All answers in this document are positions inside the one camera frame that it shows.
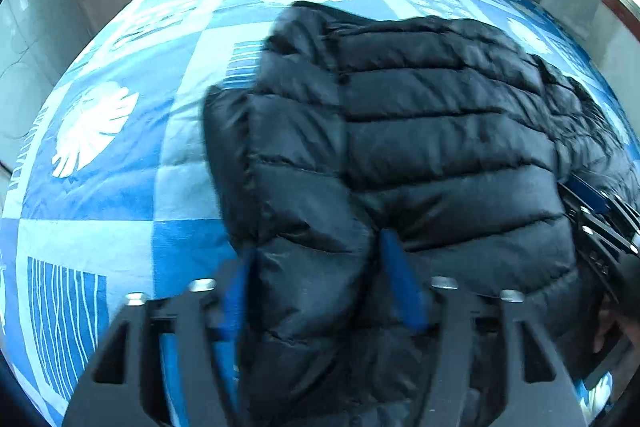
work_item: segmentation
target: blue quilt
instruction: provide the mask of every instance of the blue quilt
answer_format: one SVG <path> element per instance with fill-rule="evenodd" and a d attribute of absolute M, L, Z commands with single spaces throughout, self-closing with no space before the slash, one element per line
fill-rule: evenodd
<path fill-rule="evenodd" d="M 69 67 L 38 114 L 1 221 L 0 319 L 15 374 L 52 425 L 62 423 L 125 294 L 175 295 L 235 255 L 207 171 L 201 103 L 212 84 L 251 84 L 261 41 L 293 1 L 134 0 Z M 529 0 L 309 1 L 380 20 L 438 15 L 498 26 L 577 78 L 640 159 L 606 81 Z M 172 339 L 165 341 L 170 359 Z M 218 349 L 232 380 L 231 347 Z"/>

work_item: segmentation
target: jacket sleeve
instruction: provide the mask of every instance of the jacket sleeve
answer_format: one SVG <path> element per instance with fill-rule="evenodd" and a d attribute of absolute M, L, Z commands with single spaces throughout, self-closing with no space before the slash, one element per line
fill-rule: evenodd
<path fill-rule="evenodd" d="M 597 190 L 640 209 L 640 180 L 625 144 L 587 89 L 535 57 L 545 84 L 549 134 L 558 151 L 558 177 L 575 174 Z"/>
<path fill-rule="evenodd" d="M 249 169 L 248 93 L 245 89 L 207 92 L 203 110 L 207 160 L 231 245 L 241 253 L 256 242 L 258 208 Z"/>

